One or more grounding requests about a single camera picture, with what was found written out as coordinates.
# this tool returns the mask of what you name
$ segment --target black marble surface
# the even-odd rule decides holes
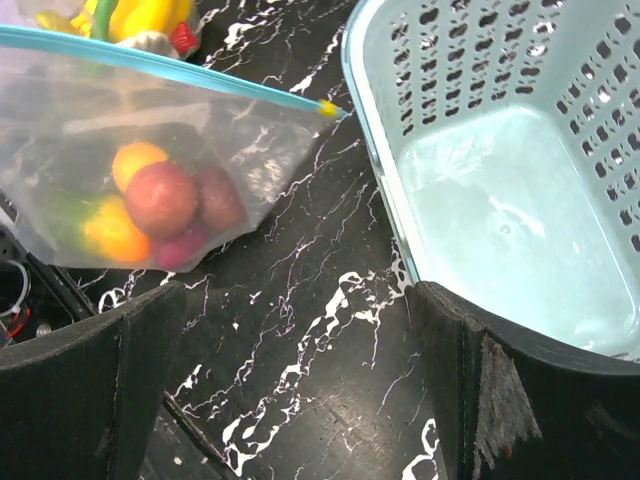
[[[354,4],[206,0],[193,60],[353,112],[340,42]],[[192,272],[72,275],[101,311],[172,278],[187,284],[168,392],[238,477],[445,477],[423,381],[436,366],[412,336],[407,274],[353,114],[257,232]]]

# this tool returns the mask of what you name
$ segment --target light green basket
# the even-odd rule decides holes
[[[413,281],[640,357],[640,2],[362,0],[345,76]]]

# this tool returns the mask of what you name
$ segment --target plastic bag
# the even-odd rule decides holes
[[[65,267],[190,270],[257,228],[341,115],[183,62],[20,27],[0,27],[0,72],[11,228]]]
[[[200,46],[195,0],[16,0],[31,26],[185,59]]]

